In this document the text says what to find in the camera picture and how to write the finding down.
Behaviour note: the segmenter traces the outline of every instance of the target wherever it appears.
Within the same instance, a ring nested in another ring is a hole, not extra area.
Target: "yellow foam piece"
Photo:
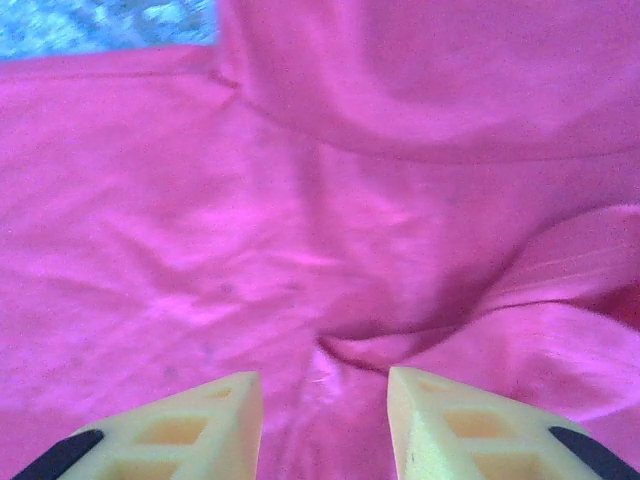
[[[104,439],[61,480],[253,480],[260,377],[237,373],[87,425]]]
[[[569,420],[414,368],[387,397],[400,480],[601,480],[549,433]]]

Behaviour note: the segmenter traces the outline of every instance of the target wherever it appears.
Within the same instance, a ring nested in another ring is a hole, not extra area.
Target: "black rubber tip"
[[[103,438],[102,430],[87,430],[60,440],[12,480],[57,480]]]
[[[593,438],[564,427],[549,431],[603,480],[640,480],[640,473]]]

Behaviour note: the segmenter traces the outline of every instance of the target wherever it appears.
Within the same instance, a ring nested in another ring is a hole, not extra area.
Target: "gravel ground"
[[[212,0],[0,0],[0,59],[215,41]]]

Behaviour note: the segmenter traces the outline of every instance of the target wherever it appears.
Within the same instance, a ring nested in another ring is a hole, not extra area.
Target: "pink sheet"
[[[0,67],[0,477],[256,369],[258,478],[390,480],[392,364],[640,468],[640,4],[219,9]]]

